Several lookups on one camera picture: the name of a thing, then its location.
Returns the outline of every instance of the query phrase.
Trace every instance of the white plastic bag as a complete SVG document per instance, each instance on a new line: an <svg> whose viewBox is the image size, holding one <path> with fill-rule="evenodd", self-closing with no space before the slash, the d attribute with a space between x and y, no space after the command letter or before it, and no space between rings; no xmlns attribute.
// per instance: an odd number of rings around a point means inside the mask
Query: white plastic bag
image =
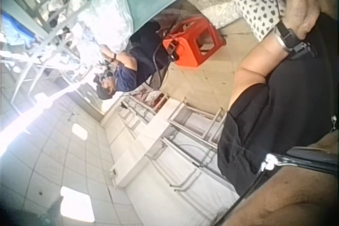
<svg viewBox="0 0 339 226"><path fill-rule="evenodd" d="M133 34L133 20L127 0L92 0L82 20L98 42L115 53L123 51Z"/></svg>

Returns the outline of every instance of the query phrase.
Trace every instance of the wristwatch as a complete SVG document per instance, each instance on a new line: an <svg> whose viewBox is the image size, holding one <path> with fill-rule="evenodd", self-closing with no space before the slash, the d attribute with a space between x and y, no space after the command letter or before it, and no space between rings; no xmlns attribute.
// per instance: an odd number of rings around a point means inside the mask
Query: wristwatch
<svg viewBox="0 0 339 226"><path fill-rule="evenodd" d="M290 53L295 46L301 43L301 40L296 36L292 29L286 28L282 21L279 21L275 26L275 36L284 51Z"/></svg>

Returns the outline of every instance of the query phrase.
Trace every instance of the tiled floor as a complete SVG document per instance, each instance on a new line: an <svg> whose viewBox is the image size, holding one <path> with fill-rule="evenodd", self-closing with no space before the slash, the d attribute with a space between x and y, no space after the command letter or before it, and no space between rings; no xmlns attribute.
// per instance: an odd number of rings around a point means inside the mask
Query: tiled floor
<svg viewBox="0 0 339 226"><path fill-rule="evenodd" d="M161 91L172 98L186 101L200 110L216 113L227 109L234 71L241 60L257 44L244 19L221 29L227 44L198 68L183 68L171 64Z"/></svg>

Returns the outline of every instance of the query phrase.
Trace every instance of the red stool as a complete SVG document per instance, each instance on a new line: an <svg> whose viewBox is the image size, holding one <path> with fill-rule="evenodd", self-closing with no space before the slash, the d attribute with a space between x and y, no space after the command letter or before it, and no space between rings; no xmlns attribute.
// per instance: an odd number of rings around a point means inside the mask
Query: red stool
<svg viewBox="0 0 339 226"><path fill-rule="evenodd" d="M201 49L198 38L202 35L212 38L213 47ZM226 45L213 25L204 17L194 17L181 22L163 41L166 49L176 46L175 52L179 59L175 62L179 66L197 67L206 61L221 46Z"/></svg>

